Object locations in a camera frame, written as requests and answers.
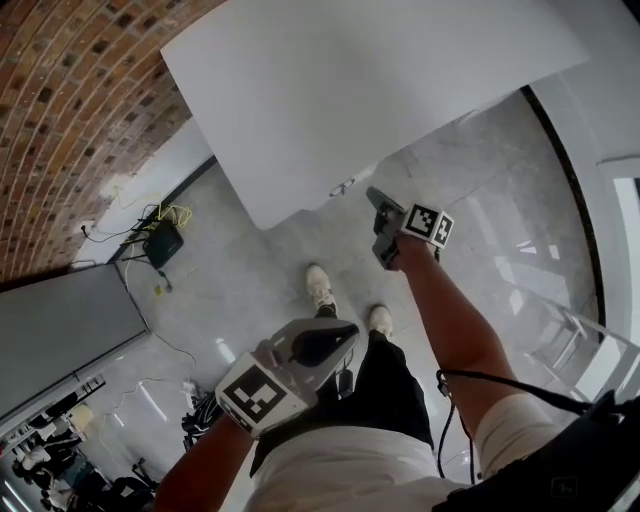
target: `white cord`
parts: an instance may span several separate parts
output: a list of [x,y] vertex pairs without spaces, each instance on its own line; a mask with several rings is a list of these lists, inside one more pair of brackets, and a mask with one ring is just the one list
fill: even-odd
[[[129,255],[129,258],[133,258],[133,253],[136,252],[136,246],[135,244],[131,244],[131,254]],[[124,287],[127,289],[127,291],[129,291],[129,281],[127,279],[127,272],[129,272],[129,265],[131,265],[131,262],[133,260],[129,260],[127,261],[127,266],[124,267]]]
[[181,354],[185,354],[187,356],[189,356],[191,358],[191,361],[193,361],[193,370],[191,371],[191,375],[193,375],[193,372],[196,371],[196,367],[198,366],[198,363],[196,361],[196,358],[193,356],[193,354],[191,352],[187,352],[186,350],[182,350],[180,348],[175,347],[174,345],[172,345],[171,343],[169,343],[167,340],[165,340],[162,336],[160,336],[157,332],[155,331],[151,331],[151,333],[153,335],[155,335],[160,341],[162,341],[165,345],[167,345],[171,350],[174,350],[176,352],[180,352]]
[[102,429],[104,428],[104,424],[107,421],[107,416],[114,416],[116,414],[116,411],[118,409],[120,409],[120,407],[122,407],[122,404],[124,403],[125,397],[128,396],[128,395],[135,394],[138,391],[138,388],[140,388],[140,386],[142,386],[142,384],[144,384],[145,382],[170,382],[172,384],[178,384],[178,382],[181,382],[181,381],[174,381],[174,380],[167,380],[167,379],[151,379],[151,378],[141,379],[141,380],[139,380],[137,382],[136,388],[133,391],[127,391],[126,393],[122,394],[122,396],[120,397],[120,403],[118,404],[117,407],[115,407],[113,409],[112,412],[104,414],[102,416],[102,423],[100,424],[100,428],[98,429],[98,442],[107,451],[107,453],[109,454],[109,456],[111,457],[113,462],[115,462],[116,465],[118,465],[118,466],[122,466],[121,463],[116,460],[116,458],[113,456],[113,453],[111,452],[111,450],[109,450],[109,448],[107,448],[107,445],[104,444],[104,441],[102,440]]

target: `black shorts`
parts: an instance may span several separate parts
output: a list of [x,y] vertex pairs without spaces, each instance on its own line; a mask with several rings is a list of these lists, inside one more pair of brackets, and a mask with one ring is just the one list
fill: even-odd
[[369,348],[355,391],[340,400],[336,379],[330,378],[318,390],[316,407],[260,437],[250,475],[260,469],[273,449],[289,439],[336,426],[391,430],[434,447],[422,388],[409,372],[402,349],[378,331],[369,333]]

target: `yellow cable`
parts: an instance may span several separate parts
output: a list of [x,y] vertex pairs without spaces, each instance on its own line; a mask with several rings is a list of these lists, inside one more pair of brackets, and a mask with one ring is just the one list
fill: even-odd
[[184,228],[187,225],[187,222],[189,222],[189,220],[191,219],[191,217],[193,217],[193,212],[191,211],[191,208],[189,208],[188,206],[178,206],[177,204],[172,204],[170,206],[168,206],[164,211],[162,209],[162,196],[158,193],[155,194],[147,194],[146,196],[142,196],[139,197],[135,200],[133,200],[132,202],[130,202],[127,206],[122,206],[122,199],[120,197],[120,190],[121,188],[118,186],[114,186],[113,190],[115,192],[116,195],[116,199],[118,200],[118,204],[120,205],[120,209],[121,210],[126,210],[127,208],[130,208],[131,206],[133,206],[134,204],[136,204],[138,201],[141,201],[143,199],[149,199],[149,198],[158,198],[158,216],[156,217],[156,220],[160,221],[163,220],[167,214],[169,212],[172,213],[173,216],[173,223],[181,228]]

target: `electrical outlet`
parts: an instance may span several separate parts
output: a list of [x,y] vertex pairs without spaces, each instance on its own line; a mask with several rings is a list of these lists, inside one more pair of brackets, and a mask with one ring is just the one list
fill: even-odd
[[79,222],[76,222],[75,226],[73,227],[72,233],[74,235],[76,235],[78,233],[82,233],[82,226],[84,226],[84,228],[87,231],[87,235],[88,235],[96,227],[96,221],[93,220],[93,219],[88,219],[88,220],[81,220]]

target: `hand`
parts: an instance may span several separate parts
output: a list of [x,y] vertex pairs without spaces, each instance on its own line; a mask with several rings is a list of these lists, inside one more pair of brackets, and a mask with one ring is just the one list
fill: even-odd
[[393,270],[402,270],[405,274],[414,269],[423,268],[426,263],[434,260],[426,242],[410,235],[396,237],[399,254],[391,262]]

